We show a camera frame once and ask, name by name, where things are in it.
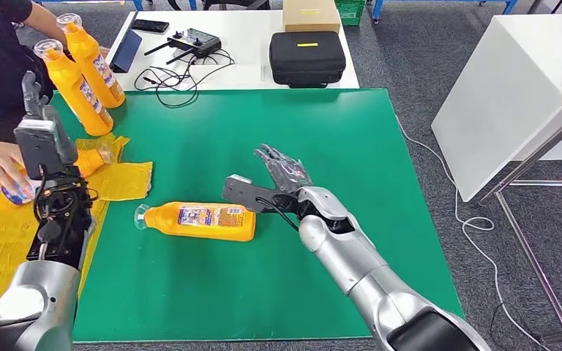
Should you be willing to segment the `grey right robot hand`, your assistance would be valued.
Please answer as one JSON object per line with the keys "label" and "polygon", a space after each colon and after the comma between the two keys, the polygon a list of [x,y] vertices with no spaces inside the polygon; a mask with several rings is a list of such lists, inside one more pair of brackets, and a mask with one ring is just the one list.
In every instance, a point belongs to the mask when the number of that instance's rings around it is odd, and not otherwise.
{"label": "grey right robot hand", "polygon": [[303,186],[312,186],[313,182],[304,165],[267,144],[253,151],[264,163],[275,189],[283,193],[294,193]]}

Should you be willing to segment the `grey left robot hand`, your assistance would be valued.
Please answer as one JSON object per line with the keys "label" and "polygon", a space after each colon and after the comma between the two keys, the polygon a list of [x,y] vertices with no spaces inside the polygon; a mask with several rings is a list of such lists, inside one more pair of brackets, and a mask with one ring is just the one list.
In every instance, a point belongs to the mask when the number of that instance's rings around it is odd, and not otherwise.
{"label": "grey left robot hand", "polygon": [[55,130],[56,150],[65,164],[74,164],[78,159],[75,144],[70,140],[56,109],[48,103],[48,97],[41,95],[42,86],[32,71],[26,71],[22,81],[23,103],[26,114],[24,121],[52,121]]}

